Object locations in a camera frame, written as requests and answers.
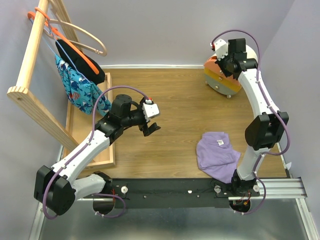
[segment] plastic hanger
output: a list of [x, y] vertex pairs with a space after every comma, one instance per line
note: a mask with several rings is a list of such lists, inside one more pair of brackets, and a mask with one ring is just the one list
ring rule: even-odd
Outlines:
[[[102, 51], [101, 50], [98, 50], [96, 48], [93, 48], [91, 46], [88, 46], [88, 45], [85, 45], [83, 43], [80, 43], [80, 42], [77, 42], [77, 41], [73, 41], [73, 40], [69, 40], [69, 42], [71, 42], [73, 45], [75, 46], [78, 46], [80, 48], [83, 48], [83, 49], [87, 49], [95, 54], [98, 54], [100, 56], [106, 56], [107, 55], [107, 49], [106, 49], [106, 46], [97, 38], [95, 37], [94, 35], [92, 35], [90, 32], [82, 29], [81, 27], [78, 27], [77, 25], [74, 25], [70, 22], [65, 22], [65, 21], [62, 21], [61, 18], [59, 17], [58, 13], [57, 13], [57, 9], [56, 7], [54, 6], [52, 9], [52, 13], [55, 15], [55, 17], [57, 19], [50, 19], [49, 20], [47, 19], [47, 21], [50, 23], [50, 24], [58, 24], [58, 25], [62, 25], [62, 26], [66, 26], [66, 27], [70, 27], [72, 29], [75, 29], [77, 31], [80, 31], [82, 33], [84, 33], [85, 35], [89, 36], [90, 38], [92, 38], [93, 40], [95, 40], [101, 47], [102, 47]], [[28, 12], [28, 17], [29, 15], [32, 16], [32, 18], [34, 19], [34, 17], [36, 16], [36, 13], [30, 11]], [[44, 33], [51, 39], [54, 39], [54, 36], [52, 34], [50, 34], [48, 31], [44, 31]]]
[[[45, 12], [43, 12], [39, 7], [35, 7], [34, 9], [40, 12], [46, 18], [44, 25], [50, 28], [48, 24], [48, 21], [50, 21], [50, 17]], [[36, 14], [32, 11], [29, 11], [27, 16], [29, 19], [34, 20], [36, 17]], [[79, 54], [85, 60], [85, 62], [90, 66], [90, 68], [94, 71], [95, 74], [99, 74], [99, 70], [96, 68], [96, 66], [78, 48], [76, 48], [75, 45], [73, 45], [68, 39], [66, 39], [65, 36], [63, 36], [63, 34], [61, 34], [56, 27], [51, 26], [50, 30], [55, 35], [59, 36], [63, 41], [65, 41], [73, 50], [75, 50], [76, 53]], [[49, 33], [49, 35], [52, 36], [52, 39], [56, 39], [56, 37], [53, 36], [53, 34]]]

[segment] wooden clothes rack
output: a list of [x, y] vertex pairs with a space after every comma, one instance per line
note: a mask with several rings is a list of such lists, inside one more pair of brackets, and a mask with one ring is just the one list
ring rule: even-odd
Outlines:
[[[39, 0], [38, 7], [45, 13], [48, 12], [49, 3], [53, 0]], [[59, 19], [71, 23], [70, 17], [63, 3], [63, 0], [54, 0], [54, 7]], [[57, 139], [64, 147], [65, 157], [79, 143], [81, 143], [92, 128], [92, 116], [87, 115], [75, 108], [70, 101], [67, 104], [67, 116], [65, 128], [41, 103], [40, 100], [29, 90], [32, 75], [36, 64], [40, 41], [45, 25], [45, 17], [36, 12], [33, 21], [29, 40], [25, 49], [23, 61], [16, 85], [8, 89], [7, 96], [13, 100], [26, 114], [28, 114], [44, 130]], [[61, 26], [67, 39], [79, 42], [76, 32], [72, 28]], [[109, 73], [105, 74], [105, 81], [98, 85], [104, 91], [112, 86], [112, 79]], [[107, 98], [112, 101], [112, 91], [107, 93]], [[115, 165], [114, 145], [101, 152], [86, 169], [106, 168]]]

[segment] black cloth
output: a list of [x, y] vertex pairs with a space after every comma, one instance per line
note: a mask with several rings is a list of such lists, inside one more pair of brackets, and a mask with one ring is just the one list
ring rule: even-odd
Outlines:
[[[95, 74], [95, 72], [91, 69], [91, 67], [86, 63], [86, 61], [75, 51], [70, 47], [65, 41], [62, 39], [57, 40], [62, 48], [65, 50], [65, 52], [68, 54], [72, 62], [75, 64], [76, 68], [80, 73], [82, 73], [89, 81], [95, 83], [96, 85], [103, 83], [105, 81], [105, 73], [101, 69], [101, 67], [90, 57], [85, 55], [92, 63], [93, 65], [99, 70], [98, 74]], [[70, 65], [73, 69], [75, 69], [75, 66], [71, 63], [69, 58], [66, 56], [64, 51], [61, 49], [61, 47], [55, 43], [55, 46], [58, 49], [58, 52], [60, 54], [60, 57]]]

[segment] purple towel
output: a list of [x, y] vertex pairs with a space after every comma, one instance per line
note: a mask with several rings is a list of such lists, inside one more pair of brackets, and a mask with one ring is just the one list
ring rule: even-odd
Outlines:
[[231, 183], [240, 155], [224, 132], [206, 132], [196, 146], [199, 169], [226, 184]]

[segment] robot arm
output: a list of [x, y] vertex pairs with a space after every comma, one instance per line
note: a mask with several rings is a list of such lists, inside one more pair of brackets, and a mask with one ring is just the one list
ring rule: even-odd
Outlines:
[[145, 100], [143, 98], [138, 104], [132, 101], [128, 95], [117, 95], [112, 103], [111, 110], [95, 124], [91, 141], [92, 133], [68, 156], [55, 163], [51, 168], [42, 166], [37, 171], [34, 198], [43, 202], [45, 189], [50, 179], [61, 169], [46, 198], [46, 205], [57, 215], [64, 214], [75, 200], [90, 194], [100, 193], [107, 187], [106, 183], [110, 181], [108, 176], [99, 172], [77, 179], [78, 175], [95, 156], [114, 143], [125, 129], [138, 126], [145, 137], [159, 130], [160, 127], [156, 123], [148, 126], [151, 119], [158, 115], [160, 115], [160, 111], [152, 99]]
[[259, 155], [268, 152], [278, 143], [284, 133], [284, 127], [270, 110], [272, 107], [285, 124], [289, 116], [280, 112], [272, 101], [261, 74], [257, 81], [258, 63], [255, 58], [247, 58], [246, 40], [244, 38], [231, 39], [226, 43], [223, 39], [214, 42], [212, 49], [217, 56], [216, 63], [226, 77], [233, 76], [242, 85], [253, 111], [253, 122], [245, 130], [245, 140], [248, 144], [243, 161], [232, 177], [234, 191], [245, 192], [253, 187], [256, 179], [253, 173], [257, 171], [264, 156], [255, 168]]

